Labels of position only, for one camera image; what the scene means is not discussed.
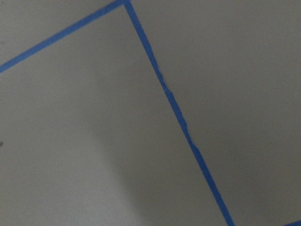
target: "gray floor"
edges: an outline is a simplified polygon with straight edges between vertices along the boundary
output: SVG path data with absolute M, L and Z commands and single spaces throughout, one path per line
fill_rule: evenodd
M 109 2 L 2 1 L 0 64 Z M 236 225 L 301 220 L 301 3 L 132 3 Z M 0 106 L 0 225 L 226 225 L 124 7 L 0 74 Z

